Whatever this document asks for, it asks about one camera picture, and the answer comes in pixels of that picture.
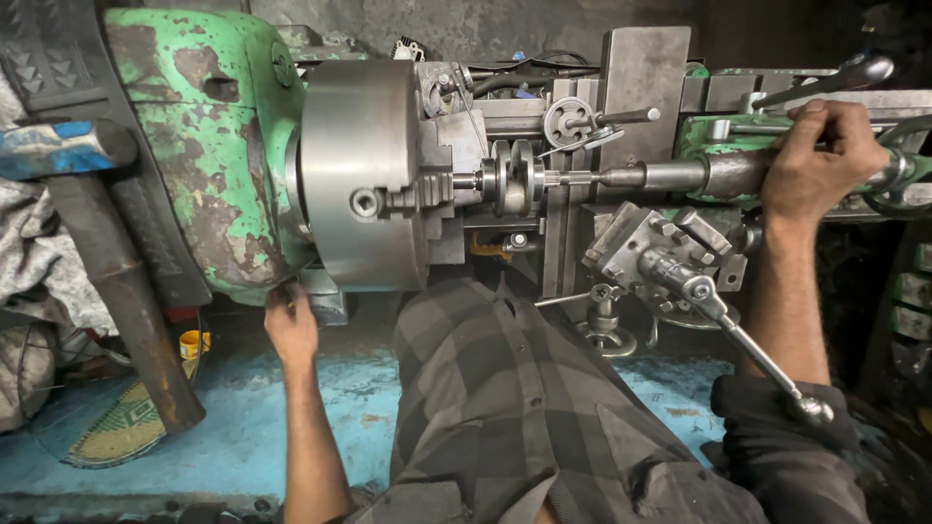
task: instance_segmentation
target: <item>hand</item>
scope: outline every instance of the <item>hand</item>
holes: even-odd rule
[[[317,353],[317,320],[304,290],[289,287],[294,293],[283,284],[266,295],[266,332],[286,374],[309,374]]]
[[[796,121],[774,142],[781,149],[761,191],[765,223],[815,231],[822,216],[890,158],[874,140],[860,103],[809,101],[789,111]],[[830,151],[816,151],[823,134]]]

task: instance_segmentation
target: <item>woven mat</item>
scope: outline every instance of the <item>woven mat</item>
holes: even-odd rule
[[[198,360],[182,362],[189,379],[198,370]],[[68,449],[62,463],[84,469],[113,467],[143,456],[165,434],[156,405],[136,380]]]

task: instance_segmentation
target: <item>shirt sleeve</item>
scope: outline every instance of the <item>shirt sleeve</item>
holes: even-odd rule
[[[774,524],[867,524],[864,494],[843,458],[858,442],[844,395],[807,382],[797,387],[829,403],[835,412],[831,424],[813,428],[794,420],[767,379],[715,381],[712,411],[725,419],[732,482],[749,490]]]

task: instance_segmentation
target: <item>gray checkered shirt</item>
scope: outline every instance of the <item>gray checkered shirt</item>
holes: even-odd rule
[[[801,385],[839,414],[816,431],[785,415],[766,380],[719,379],[730,481],[574,330],[505,286],[428,289],[404,308],[394,346],[403,395],[391,486],[347,522],[529,524],[547,497],[562,523],[868,521],[841,458],[856,440],[833,388]]]

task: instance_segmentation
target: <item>blue floor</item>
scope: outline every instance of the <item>blue floor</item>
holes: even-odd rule
[[[384,350],[323,355],[319,369],[327,416],[350,484],[385,489],[401,395],[397,361]],[[699,447],[724,434],[722,420],[709,411],[710,386],[732,366],[718,360],[641,357],[622,360],[616,369],[708,464]],[[209,362],[198,381],[207,418],[187,433],[165,439],[146,456],[103,470],[58,463],[128,383],[111,380],[73,388],[43,410],[29,433],[0,437],[0,506],[44,520],[87,517],[103,506],[114,515],[144,516],[164,512],[169,500],[182,505],[226,502],[250,510],[261,498],[275,510],[284,497],[285,421],[274,352],[248,361]],[[70,495],[87,503],[75,503]]]

